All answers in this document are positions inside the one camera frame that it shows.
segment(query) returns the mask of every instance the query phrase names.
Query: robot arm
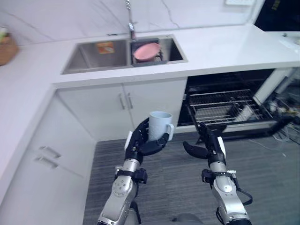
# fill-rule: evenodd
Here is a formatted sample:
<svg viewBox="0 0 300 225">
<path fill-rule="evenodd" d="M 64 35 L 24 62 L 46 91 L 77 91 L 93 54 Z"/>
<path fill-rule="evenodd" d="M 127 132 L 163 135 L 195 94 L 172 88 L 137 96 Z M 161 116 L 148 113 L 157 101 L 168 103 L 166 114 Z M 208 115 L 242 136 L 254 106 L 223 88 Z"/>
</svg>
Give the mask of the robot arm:
<svg viewBox="0 0 300 225">
<path fill-rule="evenodd" d="M 201 139 L 206 148 L 183 143 L 186 152 L 196 158 L 207 159 L 209 170 L 202 171 L 202 181 L 210 183 L 214 197 L 218 201 L 216 216 L 224 225 L 251 225 L 244 205 L 252 203 L 252 196 L 239 187 L 236 171 L 228 171 L 225 161 L 225 147 L 221 136 L 216 135 L 204 123 L 200 124 Z M 250 197 L 244 204 L 237 196 L 240 191 Z"/>
<path fill-rule="evenodd" d="M 147 182 L 146 170 L 140 169 L 143 157 L 161 151 L 168 142 L 169 135 L 164 135 L 157 141 L 148 140 L 149 118 L 144 120 L 131 134 L 130 141 L 125 145 L 125 162 L 116 167 L 115 181 L 112 192 L 106 201 L 98 218 L 97 225 L 124 225 L 131 204 L 138 193 L 138 184 Z"/>
</svg>

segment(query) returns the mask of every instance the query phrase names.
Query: stainless steel sink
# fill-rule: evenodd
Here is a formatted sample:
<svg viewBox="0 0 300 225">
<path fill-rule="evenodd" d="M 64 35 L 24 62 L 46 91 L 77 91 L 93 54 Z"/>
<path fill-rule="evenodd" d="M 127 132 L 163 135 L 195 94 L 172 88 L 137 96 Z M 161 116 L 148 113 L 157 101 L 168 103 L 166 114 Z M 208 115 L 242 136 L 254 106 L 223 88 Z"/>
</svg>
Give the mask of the stainless steel sink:
<svg viewBox="0 0 300 225">
<path fill-rule="evenodd" d="M 161 45 L 160 62 L 137 62 L 133 56 L 134 47 L 157 40 Z M 112 42 L 113 51 L 100 53 L 98 43 Z M 186 62 L 176 39 L 172 35 L 140 38 L 135 42 L 129 39 L 78 44 L 62 74 L 83 73 L 100 70 L 151 66 L 163 63 Z"/>
</svg>

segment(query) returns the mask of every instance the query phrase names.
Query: floor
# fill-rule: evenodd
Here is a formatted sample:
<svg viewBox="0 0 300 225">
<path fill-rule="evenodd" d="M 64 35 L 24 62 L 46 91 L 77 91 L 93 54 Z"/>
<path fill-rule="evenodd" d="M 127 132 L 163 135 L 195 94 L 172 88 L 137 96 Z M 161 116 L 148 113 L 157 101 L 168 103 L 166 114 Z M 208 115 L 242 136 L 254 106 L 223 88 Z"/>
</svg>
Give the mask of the floor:
<svg viewBox="0 0 300 225">
<path fill-rule="evenodd" d="M 188 212 L 206 225 L 219 224 L 215 216 L 217 202 L 209 184 L 200 178 L 207 162 L 189 156 L 182 147 L 182 141 L 194 144 L 197 137 L 197 133 L 174 135 L 160 153 L 144 158 L 142 168 L 147 170 L 148 183 L 140 186 L 136 198 L 143 222 L 169 221 Z M 123 163 L 124 143 L 115 140 L 97 144 L 84 225 L 97 224 L 110 195 L 114 167 Z M 254 198 L 246 206 L 252 224 L 300 224 L 299 145 L 270 137 L 226 142 L 225 147 L 228 169 L 237 170 L 241 188 Z"/>
</svg>

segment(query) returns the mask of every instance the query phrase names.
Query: black appliance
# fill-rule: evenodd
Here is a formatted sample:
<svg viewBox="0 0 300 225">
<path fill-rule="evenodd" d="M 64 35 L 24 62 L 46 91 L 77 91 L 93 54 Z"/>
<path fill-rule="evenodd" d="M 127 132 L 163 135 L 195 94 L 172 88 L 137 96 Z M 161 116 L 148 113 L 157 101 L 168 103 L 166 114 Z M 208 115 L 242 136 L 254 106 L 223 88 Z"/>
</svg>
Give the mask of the black appliance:
<svg viewBox="0 0 300 225">
<path fill-rule="evenodd" d="M 293 118 L 274 117 L 255 97 L 274 69 L 192 76 L 178 126 L 205 123 L 224 140 L 270 136 Z"/>
<path fill-rule="evenodd" d="M 263 31 L 300 31 L 300 1 L 266 0 L 255 26 Z"/>
</svg>

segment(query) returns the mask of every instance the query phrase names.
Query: cabinet handle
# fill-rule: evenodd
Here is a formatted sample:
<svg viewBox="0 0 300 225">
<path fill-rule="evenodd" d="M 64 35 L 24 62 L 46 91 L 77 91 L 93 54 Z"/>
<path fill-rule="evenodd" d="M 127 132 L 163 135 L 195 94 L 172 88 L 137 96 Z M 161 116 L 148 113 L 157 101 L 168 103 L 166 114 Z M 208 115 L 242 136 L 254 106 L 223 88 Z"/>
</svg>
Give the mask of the cabinet handle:
<svg viewBox="0 0 300 225">
<path fill-rule="evenodd" d="M 122 109 L 125 109 L 125 105 L 124 105 L 123 99 L 122 99 L 122 94 L 119 94 L 119 98 L 120 98 Z"/>
<path fill-rule="evenodd" d="M 57 163 L 55 163 L 55 162 L 53 162 L 53 161 L 51 161 L 51 160 L 49 160 L 48 158 L 45 158 L 45 157 L 43 157 L 43 156 L 36 157 L 36 158 L 34 159 L 34 161 L 40 162 L 40 163 L 43 163 L 43 164 L 48 164 L 48 165 L 50 165 L 51 168 L 53 168 L 53 169 L 55 169 L 56 167 L 58 167 L 58 164 L 57 164 Z"/>
<path fill-rule="evenodd" d="M 128 92 L 127 97 L 128 97 L 128 101 L 129 101 L 129 104 L 130 104 L 130 108 L 133 109 L 130 92 Z"/>
<path fill-rule="evenodd" d="M 41 146 L 41 147 L 39 147 L 39 149 L 50 152 L 51 154 L 54 155 L 54 158 L 61 157 L 61 154 L 59 154 L 57 151 L 55 151 L 54 149 L 50 148 L 49 146 Z"/>
</svg>

